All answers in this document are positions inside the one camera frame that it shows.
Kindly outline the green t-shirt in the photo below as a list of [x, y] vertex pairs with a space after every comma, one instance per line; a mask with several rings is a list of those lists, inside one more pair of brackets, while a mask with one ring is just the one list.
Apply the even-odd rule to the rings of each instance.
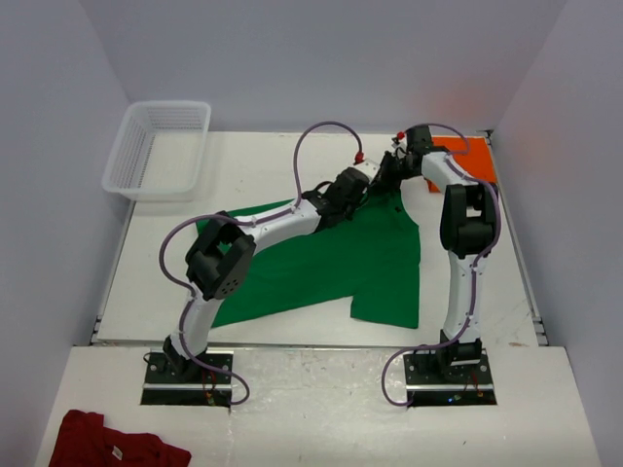
[[400, 193], [371, 195], [351, 220], [257, 253], [213, 325], [349, 298], [354, 319], [416, 329], [420, 263], [420, 228]]

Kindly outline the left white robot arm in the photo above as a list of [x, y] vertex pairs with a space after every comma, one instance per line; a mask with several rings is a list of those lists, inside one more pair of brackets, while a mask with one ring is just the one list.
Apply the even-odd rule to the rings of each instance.
[[189, 290], [188, 299], [163, 347], [169, 372], [182, 382], [201, 374], [200, 355], [215, 316], [244, 282], [256, 254], [351, 219], [378, 173], [376, 163], [362, 162], [342, 171], [325, 192], [305, 192], [280, 210], [238, 218], [225, 212], [205, 216], [207, 224], [185, 257], [188, 281], [179, 283]]

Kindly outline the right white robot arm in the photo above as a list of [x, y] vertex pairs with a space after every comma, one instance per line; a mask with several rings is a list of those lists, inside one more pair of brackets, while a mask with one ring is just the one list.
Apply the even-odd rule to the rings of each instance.
[[421, 176], [444, 195], [439, 233], [450, 262], [450, 290], [440, 341], [396, 355], [408, 356], [411, 374], [425, 382], [457, 384], [484, 365], [480, 293], [487, 259], [499, 241], [501, 214], [495, 185], [460, 167], [456, 152], [432, 141], [431, 127], [419, 124], [397, 133], [378, 180], [396, 184]]

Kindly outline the folded orange t-shirt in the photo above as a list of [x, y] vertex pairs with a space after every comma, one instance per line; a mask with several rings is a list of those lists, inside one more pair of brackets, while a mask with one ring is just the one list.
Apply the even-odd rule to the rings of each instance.
[[444, 180], [443, 174], [451, 174], [454, 179], [457, 176], [444, 163], [447, 153], [442, 148], [449, 150], [454, 157], [453, 165], [461, 168], [471, 177], [485, 180], [491, 184], [497, 183], [492, 154], [487, 140], [483, 136], [467, 136], [469, 151], [465, 153], [465, 143], [458, 136], [433, 135], [433, 146], [437, 150], [426, 154], [423, 158], [423, 176], [427, 180], [428, 190], [431, 193], [440, 193], [435, 180]]

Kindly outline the white plastic basket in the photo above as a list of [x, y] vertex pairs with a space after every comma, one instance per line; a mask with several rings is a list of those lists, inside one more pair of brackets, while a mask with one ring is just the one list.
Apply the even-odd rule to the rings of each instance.
[[202, 101], [132, 103], [111, 149], [102, 189], [136, 202], [193, 199], [210, 117], [211, 107]]

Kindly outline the dark red t-shirt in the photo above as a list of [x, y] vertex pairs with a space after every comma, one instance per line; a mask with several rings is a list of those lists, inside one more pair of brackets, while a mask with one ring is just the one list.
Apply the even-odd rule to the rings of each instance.
[[151, 433], [104, 425], [101, 413], [70, 410], [60, 423], [50, 466], [189, 466], [189, 451]]

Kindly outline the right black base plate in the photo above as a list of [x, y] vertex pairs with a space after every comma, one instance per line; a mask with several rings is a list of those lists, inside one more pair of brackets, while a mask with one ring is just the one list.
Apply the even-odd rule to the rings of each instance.
[[488, 355], [480, 361], [442, 369], [433, 354], [404, 356], [407, 402], [410, 408], [495, 406], [495, 386]]

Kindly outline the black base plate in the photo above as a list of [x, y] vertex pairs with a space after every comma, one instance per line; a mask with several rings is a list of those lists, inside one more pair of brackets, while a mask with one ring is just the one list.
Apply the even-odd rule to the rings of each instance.
[[191, 364], [179, 377], [162, 352], [143, 355], [146, 364], [141, 406], [223, 407], [232, 400], [231, 377]]
[[433, 354], [404, 356], [407, 402], [410, 408], [495, 406], [495, 386], [488, 355], [480, 361], [442, 369]]

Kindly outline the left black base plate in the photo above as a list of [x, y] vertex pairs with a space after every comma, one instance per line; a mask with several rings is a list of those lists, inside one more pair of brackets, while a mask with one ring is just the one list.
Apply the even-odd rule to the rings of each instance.
[[223, 407], [232, 400], [231, 377], [191, 364], [179, 377], [162, 352], [143, 355], [146, 364], [141, 406]]

